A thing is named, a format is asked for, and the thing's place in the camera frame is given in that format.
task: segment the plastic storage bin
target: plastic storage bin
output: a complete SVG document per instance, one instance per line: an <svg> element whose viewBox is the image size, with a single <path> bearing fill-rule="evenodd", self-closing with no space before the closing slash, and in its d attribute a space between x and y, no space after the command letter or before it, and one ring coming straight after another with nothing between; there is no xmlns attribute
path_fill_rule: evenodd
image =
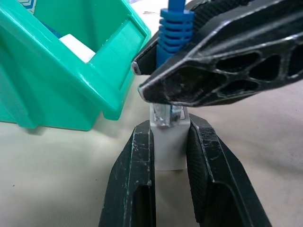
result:
<svg viewBox="0 0 303 227"><path fill-rule="evenodd" d="M96 54L84 63L42 23ZM0 121L89 130L117 120L150 31L123 0L0 0Z"/></svg>

